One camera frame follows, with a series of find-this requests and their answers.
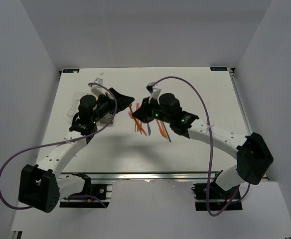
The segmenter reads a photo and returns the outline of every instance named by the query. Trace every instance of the black label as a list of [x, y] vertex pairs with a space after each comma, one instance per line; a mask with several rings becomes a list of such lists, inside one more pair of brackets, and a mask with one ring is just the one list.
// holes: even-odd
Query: black label
[[227, 71], [226, 67], [210, 67], [211, 71]]
[[62, 73], [79, 73], [79, 69], [63, 69]]

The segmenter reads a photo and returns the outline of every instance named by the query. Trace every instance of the wall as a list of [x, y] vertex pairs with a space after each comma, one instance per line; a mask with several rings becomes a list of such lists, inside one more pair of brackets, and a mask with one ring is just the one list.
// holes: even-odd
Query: wall
[[[13, 153], [40, 142], [57, 84], [58, 72], [20, 1], [0, 0], [0, 167]], [[13, 205], [20, 171], [34, 156], [20, 156], [3, 173], [1, 188]], [[0, 239], [13, 214], [0, 201]]]
[[291, 1], [271, 3], [236, 73], [252, 130], [274, 156], [268, 175], [291, 215]]
[[21, 0], [67, 67], [235, 67], [271, 0]]

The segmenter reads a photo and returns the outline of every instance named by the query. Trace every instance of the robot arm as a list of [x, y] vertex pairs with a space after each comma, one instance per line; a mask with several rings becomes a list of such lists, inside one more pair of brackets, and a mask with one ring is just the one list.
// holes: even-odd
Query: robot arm
[[64, 179], [58, 177], [70, 160], [90, 142], [93, 136], [88, 135], [97, 131], [96, 123], [107, 114], [123, 111], [134, 101], [134, 98], [121, 95], [113, 88], [109, 91], [117, 99], [117, 112], [114, 99], [102, 92], [98, 94], [98, 100], [92, 95], [82, 97], [79, 112], [73, 117], [69, 132], [64, 138], [66, 143], [55, 147], [36, 165], [26, 165], [22, 169], [18, 195], [20, 202], [49, 213], [60, 198], [75, 193], [90, 194], [88, 190], [91, 180], [87, 175], [78, 173]]
[[[154, 119], [170, 125], [178, 135], [190, 139], [210, 143], [209, 127], [198, 116], [183, 111], [180, 102], [171, 93], [158, 97], [161, 89], [154, 88], [153, 83], [147, 86], [150, 97], [144, 98], [141, 107], [133, 113], [133, 117], [143, 123]], [[259, 184], [273, 157], [263, 138], [252, 133], [250, 136], [237, 135], [216, 126], [212, 127], [214, 146], [237, 160], [234, 165], [219, 172], [213, 179], [213, 191], [223, 194], [225, 191], [243, 183]]]

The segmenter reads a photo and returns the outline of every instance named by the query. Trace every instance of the gray wall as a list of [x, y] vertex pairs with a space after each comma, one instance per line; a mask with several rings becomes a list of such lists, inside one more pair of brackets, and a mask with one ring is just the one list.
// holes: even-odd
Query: gray wall
[[235, 67], [271, 0], [21, 0], [58, 69]]
[[[0, 0], [0, 167], [13, 153], [40, 142], [58, 84], [58, 72], [19, 0]], [[4, 171], [1, 188], [16, 205], [20, 171], [35, 153]], [[14, 211], [0, 201], [0, 239]]]
[[272, 2], [236, 72], [252, 130], [275, 159], [268, 175], [291, 215], [291, 1]]

